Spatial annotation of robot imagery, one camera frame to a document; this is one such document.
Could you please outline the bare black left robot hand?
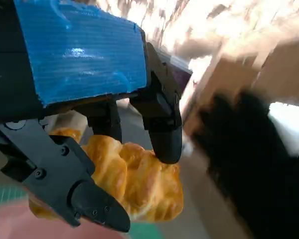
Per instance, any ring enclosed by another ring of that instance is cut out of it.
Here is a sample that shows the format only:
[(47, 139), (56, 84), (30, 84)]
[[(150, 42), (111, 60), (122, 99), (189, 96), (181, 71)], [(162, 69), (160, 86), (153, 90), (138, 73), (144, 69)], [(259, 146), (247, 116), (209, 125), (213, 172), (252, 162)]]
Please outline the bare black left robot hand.
[(130, 218), (93, 182), (101, 165), (74, 139), (49, 135), (47, 117), (75, 110), (95, 134), (121, 140), (116, 100), (131, 98), (157, 158), (176, 164), (180, 97), (136, 23), (72, 0), (0, 0), (1, 172), (71, 226), (85, 217), (126, 233)]

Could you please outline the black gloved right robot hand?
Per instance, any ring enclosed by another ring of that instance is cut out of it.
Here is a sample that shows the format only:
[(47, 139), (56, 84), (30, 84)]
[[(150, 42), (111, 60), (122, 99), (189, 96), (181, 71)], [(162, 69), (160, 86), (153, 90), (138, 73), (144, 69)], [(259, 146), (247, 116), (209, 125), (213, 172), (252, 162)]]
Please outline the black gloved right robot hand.
[(299, 155), (288, 153), (268, 114), (252, 92), (241, 91), (234, 102), (215, 94), (199, 110), (202, 126), (193, 138), (254, 238), (299, 239)]

